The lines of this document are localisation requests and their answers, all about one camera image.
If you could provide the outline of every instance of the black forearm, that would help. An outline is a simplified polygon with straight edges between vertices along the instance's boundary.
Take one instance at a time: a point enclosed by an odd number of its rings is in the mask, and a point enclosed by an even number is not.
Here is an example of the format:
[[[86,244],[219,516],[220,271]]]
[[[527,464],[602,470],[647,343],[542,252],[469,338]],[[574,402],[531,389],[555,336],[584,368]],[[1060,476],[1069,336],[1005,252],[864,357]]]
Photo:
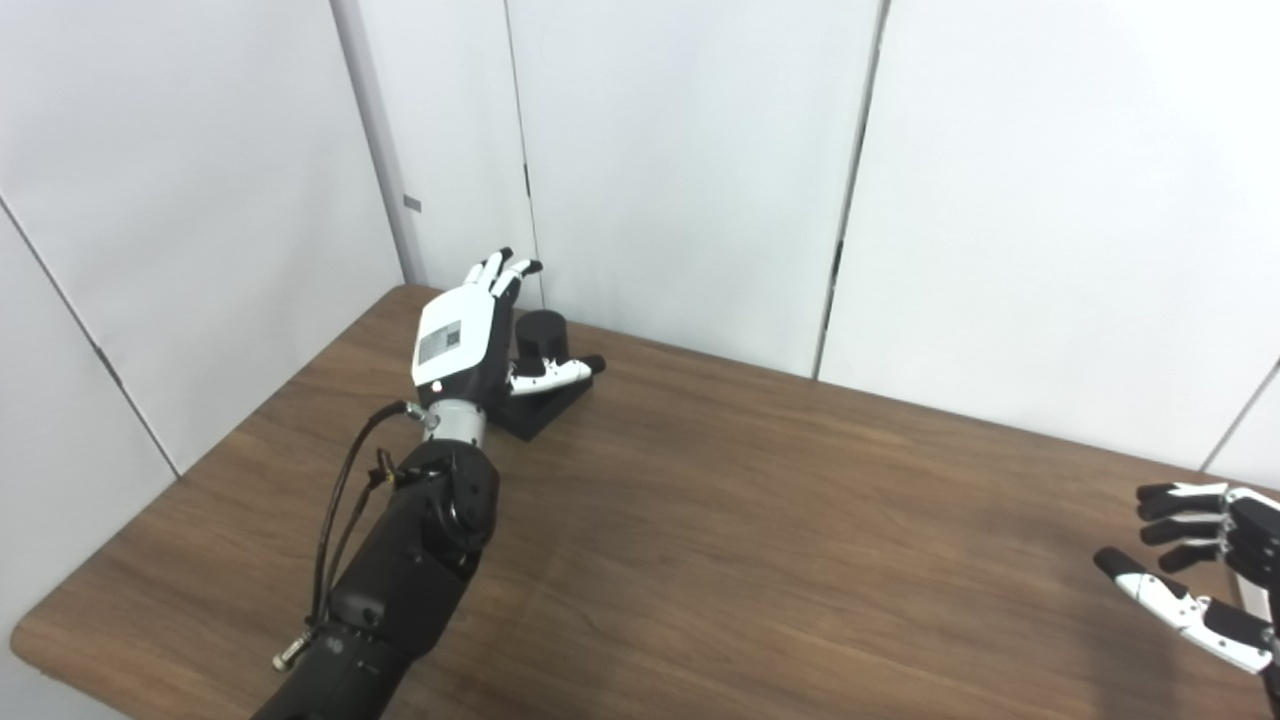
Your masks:
[[[493,533],[498,473],[477,447],[436,439],[396,483],[308,650],[253,720],[376,720],[439,642]]]
[[[411,664],[381,641],[326,624],[252,720],[378,720]]]

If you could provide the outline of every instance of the label sticker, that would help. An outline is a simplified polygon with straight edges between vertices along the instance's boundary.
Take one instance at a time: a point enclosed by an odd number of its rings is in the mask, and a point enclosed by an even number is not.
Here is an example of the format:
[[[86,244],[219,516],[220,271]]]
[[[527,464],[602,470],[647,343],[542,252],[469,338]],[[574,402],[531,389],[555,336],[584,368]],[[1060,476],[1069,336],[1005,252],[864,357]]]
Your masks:
[[[422,338],[417,346],[417,364],[434,360],[460,345],[462,345],[462,320],[454,320]]]

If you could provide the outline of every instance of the connector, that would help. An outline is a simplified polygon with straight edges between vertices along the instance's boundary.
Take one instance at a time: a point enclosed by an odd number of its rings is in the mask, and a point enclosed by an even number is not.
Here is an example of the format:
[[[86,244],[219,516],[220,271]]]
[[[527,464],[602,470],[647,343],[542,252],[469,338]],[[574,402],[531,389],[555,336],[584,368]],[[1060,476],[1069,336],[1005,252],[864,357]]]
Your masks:
[[[293,641],[293,644],[284,648],[284,652],[271,659],[271,667],[275,667],[276,673],[288,673],[293,669],[293,664],[297,662],[298,656],[306,652],[312,642],[315,642],[315,632],[308,628],[298,635],[298,639]]]

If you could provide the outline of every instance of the white wall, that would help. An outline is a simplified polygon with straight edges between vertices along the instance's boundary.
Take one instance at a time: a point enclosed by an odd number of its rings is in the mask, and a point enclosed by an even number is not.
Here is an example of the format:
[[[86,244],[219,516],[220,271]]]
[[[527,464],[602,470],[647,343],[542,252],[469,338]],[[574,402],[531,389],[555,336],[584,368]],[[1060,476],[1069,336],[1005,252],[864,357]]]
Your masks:
[[[547,305],[812,373],[878,3],[509,5]]]
[[[172,480],[0,210],[0,716],[119,717],[24,665],[8,638]]]
[[[1198,468],[1280,354],[1277,33],[895,0],[820,378]]]
[[[1268,374],[1270,382],[1208,466],[1210,473],[1280,489],[1280,382],[1275,377]]]
[[[0,3],[0,195],[179,470],[401,272],[326,4]]]
[[[408,233],[412,282],[448,288],[502,246],[538,255],[525,193],[516,83],[502,0],[338,0],[355,73]],[[520,305],[541,307],[540,281]]]

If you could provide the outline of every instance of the black cylinder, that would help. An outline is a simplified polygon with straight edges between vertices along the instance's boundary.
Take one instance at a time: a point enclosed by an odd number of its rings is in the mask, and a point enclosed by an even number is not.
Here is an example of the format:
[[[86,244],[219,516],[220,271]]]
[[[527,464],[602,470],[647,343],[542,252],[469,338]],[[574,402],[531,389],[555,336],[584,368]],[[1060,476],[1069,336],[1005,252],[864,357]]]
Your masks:
[[[516,351],[521,357],[568,360],[568,324],[554,310],[534,310],[516,320]]]

